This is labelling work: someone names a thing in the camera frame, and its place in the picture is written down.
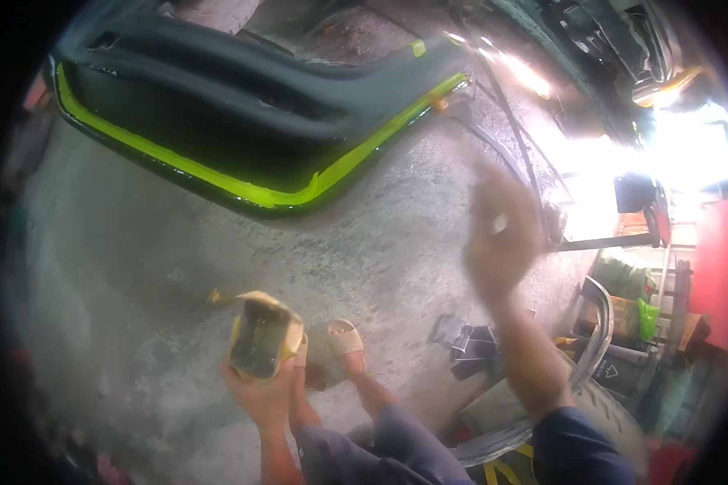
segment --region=bright light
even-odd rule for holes
[[[487,58],[488,60],[490,60],[490,61],[493,61],[493,62],[496,62],[496,59],[494,59],[494,54],[492,54],[492,53],[490,53],[490,52],[486,51],[486,50],[485,50],[484,48],[482,48],[482,47],[477,47],[477,50],[478,50],[478,51],[479,51],[479,52],[480,52],[481,54],[483,54],[484,56],[486,56],[486,58]]]
[[[514,75],[517,76],[520,82],[524,83],[544,99],[550,98],[550,85],[547,84],[547,81],[536,75],[531,67],[525,65],[519,59],[510,57],[501,51],[499,53],[502,55],[502,60],[512,69],[512,72],[514,72]]]
[[[466,42],[466,39],[464,39],[462,36],[457,36],[456,34],[448,34],[448,37],[457,40],[458,42]]]

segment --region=curved metal frame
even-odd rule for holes
[[[596,306],[601,324],[593,330],[588,347],[572,370],[569,378],[572,393],[578,392],[580,384],[589,378],[601,363],[612,340],[614,329],[612,301],[604,287],[590,276],[586,276],[581,295]],[[479,465],[518,448],[531,438],[531,433],[531,424],[528,418],[524,417],[502,430],[465,441],[450,451],[464,466]]]

